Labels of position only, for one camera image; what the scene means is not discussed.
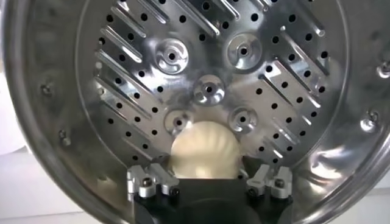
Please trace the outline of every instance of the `hex bolt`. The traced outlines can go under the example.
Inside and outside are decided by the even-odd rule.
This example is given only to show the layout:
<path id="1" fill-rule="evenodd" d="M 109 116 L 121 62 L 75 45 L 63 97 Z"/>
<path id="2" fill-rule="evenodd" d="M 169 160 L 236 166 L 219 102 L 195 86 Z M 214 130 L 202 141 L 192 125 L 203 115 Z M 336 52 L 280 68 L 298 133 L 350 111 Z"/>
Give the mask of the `hex bolt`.
<path id="1" fill-rule="evenodd" d="M 178 195 L 180 193 L 180 190 L 178 189 L 178 188 L 172 188 L 170 191 L 169 191 L 169 194 L 171 195 L 171 196 L 176 196 L 176 195 Z"/>
<path id="2" fill-rule="evenodd" d="M 251 197 L 257 197 L 258 194 L 257 194 L 257 190 L 254 189 L 254 188 L 249 188 L 248 191 L 247 191 L 248 195 L 251 196 Z"/>
<path id="3" fill-rule="evenodd" d="M 285 187 L 285 181 L 282 180 L 282 179 L 276 179 L 275 180 L 275 187 L 284 188 Z"/>
<path id="4" fill-rule="evenodd" d="M 142 180 L 142 187 L 150 187 L 153 184 L 152 179 L 146 177 Z"/>

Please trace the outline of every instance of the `stainless steel tray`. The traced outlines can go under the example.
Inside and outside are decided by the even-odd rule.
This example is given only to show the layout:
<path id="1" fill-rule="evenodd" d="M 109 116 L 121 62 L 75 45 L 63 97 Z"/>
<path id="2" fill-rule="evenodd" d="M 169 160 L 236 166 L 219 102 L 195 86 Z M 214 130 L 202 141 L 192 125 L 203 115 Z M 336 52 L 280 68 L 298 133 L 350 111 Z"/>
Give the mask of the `stainless steel tray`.
<path id="1" fill-rule="evenodd" d="M 296 223 L 323 223 L 389 167 L 389 1 L 12 0 L 4 61 L 42 165 L 103 222 L 132 215 L 126 168 L 189 122 L 294 172 Z"/>

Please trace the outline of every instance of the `white dough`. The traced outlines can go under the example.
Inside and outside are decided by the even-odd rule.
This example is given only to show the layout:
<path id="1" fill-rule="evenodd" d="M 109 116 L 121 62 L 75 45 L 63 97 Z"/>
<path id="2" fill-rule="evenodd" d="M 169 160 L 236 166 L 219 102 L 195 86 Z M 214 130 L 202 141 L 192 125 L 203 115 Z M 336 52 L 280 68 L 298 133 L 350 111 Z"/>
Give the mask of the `white dough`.
<path id="1" fill-rule="evenodd" d="M 240 147 L 233 133 L 215 122 L 198 122 L 184 129 L 171 150 L 178 178 L 236 178 Z"/>

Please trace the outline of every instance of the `metal clamp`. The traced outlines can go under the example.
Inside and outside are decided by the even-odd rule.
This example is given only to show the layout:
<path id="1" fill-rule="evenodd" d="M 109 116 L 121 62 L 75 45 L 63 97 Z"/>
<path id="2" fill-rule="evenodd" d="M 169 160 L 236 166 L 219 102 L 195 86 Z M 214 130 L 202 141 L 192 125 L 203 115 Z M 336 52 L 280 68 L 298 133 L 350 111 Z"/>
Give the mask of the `metal clamp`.
<path id="1" fill-rule="evenodd" d="M 138 193 L 142 198 L 150 198 L 156 194 L 156 185 L 141 166 L 132 166 L 127 172 L 127 191 L 129 194 Z"/>
<path id="2" fill-rule="evenodd" d="M 247 193 L 252 197 L 264 194 L 266 187 L 271 188 L 271 195 L 275 198 L 286 199 L 292 194 L 293 176 L 289 168 L 279 168 L 278 174 L 269 178 L 269 172 L 273 172 L 269 165 L 261 165 L 253 178 L 246 181 Z"/>
<path id="3" fill-rule="evenodd" d="M 156 194 L 156 184 L 161 185 L 165 195 L 174 196 L 179 193 L 179 180 L 165 171 L 158 163 L 151 164 L 146 170 L 141 166 L 132 166 L 127 171 L 127 192 L 137 194 L 141 198 L 150 198 Z"/>
<path id="4" fill-rule="evenodd" d="M 281 167 L 278 174 L 270 182 L 271 195 L 275 198 L 286 199 L 292 194 L 293 178 L 289 168 Z"/>
<path id="5" fill-rule="evenodd" d="M 161 165 L 153 163 L 148 170 L 150 174 L 156 177 L 158 183 L 161 185 L 163 194 L 175 196 L 180 192 L 178 188 L 179 180 L 167 173 Z"/>
<path id="6" fill-rule="evenodd" d="M 269 172 L 269 165 L 261 165 L 253 178 L 246 181 L 247 191 L 250 196 L 257 197 L 264 194 L 267 185 L 266 177 Z"/>

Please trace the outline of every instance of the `perforated metal plate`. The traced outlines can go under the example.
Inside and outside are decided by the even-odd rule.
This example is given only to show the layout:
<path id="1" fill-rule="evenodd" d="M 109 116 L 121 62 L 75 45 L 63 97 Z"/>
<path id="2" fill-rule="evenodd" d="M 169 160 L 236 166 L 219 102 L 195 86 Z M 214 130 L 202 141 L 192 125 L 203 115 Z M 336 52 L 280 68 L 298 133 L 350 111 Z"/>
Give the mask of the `perforated metal plate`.
<path id="1" fill-rule="evenodd" d="M 292 166 L 323 134 L 344 75 L 333 60 L 346 51 L 335 46 L 342 27 L 328 30 L 311 4 L 115 2 L 87 80 L 101 99 L 89 112 L 97 132 L 129 165 L 169 153 L 186 125 L 216 121 L 243 155 Z"/>

